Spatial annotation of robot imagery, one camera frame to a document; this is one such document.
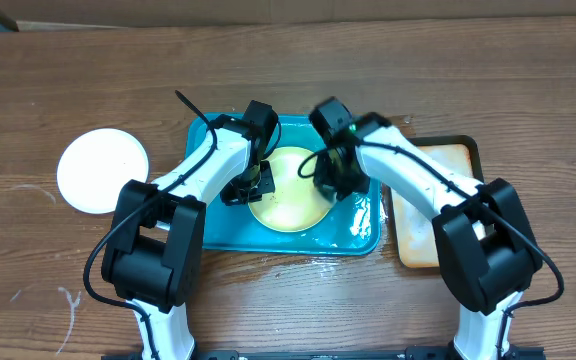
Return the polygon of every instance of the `white plate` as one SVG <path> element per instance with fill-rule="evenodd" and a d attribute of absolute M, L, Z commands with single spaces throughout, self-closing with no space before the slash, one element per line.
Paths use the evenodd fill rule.
<path fill-rule="evenodd" d="M 148 179 L 148 156 L 125 131 L 98 129 L 73 141 L 57 166 L 57 185 L 75 209 L 89 214 L 115 210 L 121 188 Z"/>

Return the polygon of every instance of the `round yellow plate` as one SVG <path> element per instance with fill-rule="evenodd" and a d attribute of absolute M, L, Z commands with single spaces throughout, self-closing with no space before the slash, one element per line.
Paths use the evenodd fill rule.
<path fill-rule="evenodd" d="M 281 232 L 306 230 L 326 216 L 333 204 L 315 188 L 312 178 L 297 176 L 297 168 L 312 151 L 299 147 L 281 147 L 268 157 L 275 181 L 275 192 L 249 203 L 250 211 L 263 225 Z M 316 160 L 304 166 L 303 173 L 315 169 Z"/>

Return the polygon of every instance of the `blue tray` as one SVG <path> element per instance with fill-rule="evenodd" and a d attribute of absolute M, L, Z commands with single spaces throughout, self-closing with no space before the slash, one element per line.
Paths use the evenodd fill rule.
<path fill-rule="evenodd" d="M 207 113 L 214 120 L 218 113 Z M 241 119 L 242 113 L 228 114 Z M 324 147 L 308 117 L 280 115 L 279 147 L 298 146 L 316 151 Z M 186 154 L 191 154 L 206 137 L 206 125 L 196 119 L 188 129 Z M 270 144 L 274 144 L 277 131 Z M 255 219 L 248 205 L 226 206 L 216 198 L 206 211 L 204 249 L 293 253 L 310 255 L 365 255 L 381 235 L 379 204 L 381 186 L 371 180 L 367 195 L 353 194 L 335 204 L 315 226 L 300 232 L 271 230 Z"/>

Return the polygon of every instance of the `white arm segment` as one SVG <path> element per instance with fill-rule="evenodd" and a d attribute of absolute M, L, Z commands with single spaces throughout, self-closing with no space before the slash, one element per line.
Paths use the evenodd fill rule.
<path fill-rule="evenodd" d="M 497 340 L 503 311 L 509 306 L 516 304 L 521 299 L 523 292 L 515 292 L 499 302 L 495 311 L 488 316 L 480 312 L 472 312 L 461 306 L 459 309 L 459 329 L 455 335 L 455 350 L 464 360 L 495 360 L 497 359 Z M 508 343 L 508 330 L 510 321 L 508 318 L 506 331 L 502 342 L 501 354 L 505 354 L 510 348 Z"/>
<path fill-rule="evenodd" d="M 217 129 L 217 149 L 212 156 L 197 169 L 182 185 L 174 188 L 170 193 L 184 197 L 192 195 L 197 200 L 209 205 L 219 192 L 235 176 L 241 174 L 248 166 L 251 143 L 241 134 L 226 129 Z M 172 184 L 179 175 L 186 173 L 193 165 L 208 153 L 212 145 L 212 136 L 206 133 L 206 138 L 190 156 L 168 174 L 155 179 L 152 183 L 159 185 L 159 189 Z M 170 230 L 168 224 L 157 223 L 157 227 Z"/>
<path fill-rule="evenodd" d="M 412 145 L 394 126 L 379 128 L 366 136 L 364 140 L 399 146 L 413 153 L 470 195 L 476 194 L 476 186 L 481 184 L 479 180 L 446 169 Z M 446 185 L 406 155 L 377 147 L 359 146 L 357 160 L 366 175 L 384 182 L 397 191 L 428 220 L 439 215 L 441 208 L 445 205 L 456 206 L 464 201 L 464 198 L 454 191 L 447 191 Z M 484 227 L 480 222 L 475 223 L 473 228 L 479 239 L 485 236 Z M 503 310 L 517 303 L 520 298 L 521 293 L 512 294 L 497 304 L 497 309 L 488 316 L 481 312 L 472 312 L 463 305 L 460 307 L 459 330 L 455 336 L 454 345 L 464 360 L 497 359 L 496 345 Z M 510 329 L 510 321 L 506 326 L 502 353 L 508 351 L 508 329 Z"/>
<path fill-rule="evenodd" d="M 192 195 L 208 205 L 229 181 L 246 169 L 250 158 L 250 141 L 244 139 L 241 134 L 230 130 L 218 129 L 216 132 L 217 149 L 215 152 L 184 184 L 173 189 L 171 194 L 179 197 Z M 159 189 L 172 184 L 179 175 L 184 174 L 199 162 L 208 153 L 211 145 L 212 136 L 207 133 L 206 139 L 190 156 L 174 170 L 153 181 L 153 184 L 159 185 Z M 158 222 L 157 227 L 170 230 L 170 226 L 162 222 Z M 188 330 L 186 304 L 174 306 L 168 314 L 165 314 L 160 312 L 156 306 L 148 303 L 139 300 L 129 302 L 140 306 L 150 315 L 155 347 L 161 360 L 190 359 L 195 348 L 195 340 Z M 146 324 L 141 321 L 141 315 L 137 312 L 135 312 L 135 316 L 137 317 L 141 340 L 144 343 L 142 358 L 144 360 L 151 359 L 152 353 L 148 343 Z"/>
<path fill-rule="evenodd" d="M 152 327 L 153 340 L 161 360 L 189 360 L 195 349 L 195 339 L 188 330 L 188 319 L 186 318 L 186 304 L 173 307 L 168 314 L 162 313 L 156 306 L 139 300 L 130 300 L 129 303 L 140 306 L 150 315 L 150 326 Z M 141 321 L 141 315 L 137 312 L 137 324 L 141 341 L 144 343 L 144 350 L 141 358 L 152 359 L 150 343 L 148 342 L 148 332 L 146 323 Z"/>
<path fill-rule="evenodd" d="M 415 154 L 470 195 L 476 194 L 475 187 L 481 184 L 479 180 L 446 169 L 411 144 L 394 126 L 381 127 L 366 136 L 364 141 L 399 146 Z M 464 198 L 454 191 L 447 191 L 446 185 L 403 154 L 377 147 L 359 146 L 357 160 L 366 175 L 397 191 L 428 220 L 439 215 L 445 205 L 456 206 L 464 201 Z"/>

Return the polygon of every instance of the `wood grain surface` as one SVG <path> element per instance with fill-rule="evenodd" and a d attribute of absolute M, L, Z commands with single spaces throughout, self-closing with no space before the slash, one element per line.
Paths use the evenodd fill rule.
<path fill-rule="evenodd" d="M 575 17 L 0 34 L 0 358 L 140 348 L 134 316 L 83 291 L 85 259 L 111 216 L 71 208 L 55 170 L 73 139 L 101 127 L 134 134 L 151 177 L 172 169 L 193 118 L 174 89 L 204 111 L 243 111 L 255 99 L 307 113 L 336 95 L 356 113 L 409 114 L 418 135 L 472 136 L 486 178 L 516 186 L 567 281 L 556 304 L 519 311 L 510 338 L 576 359 Z M 363 257 L 206 251 L 188 305 L 199 346 L 446 344 L 458 304 L 436 270 L 402 266 L 390 211 Z M 98 275 L 93 285 L 113 294 Z M 55 357 L 70 319 L 59 287 L 73 299 L 83 292 Z M 544 270 L 526 298 L 554 290 Z"/>

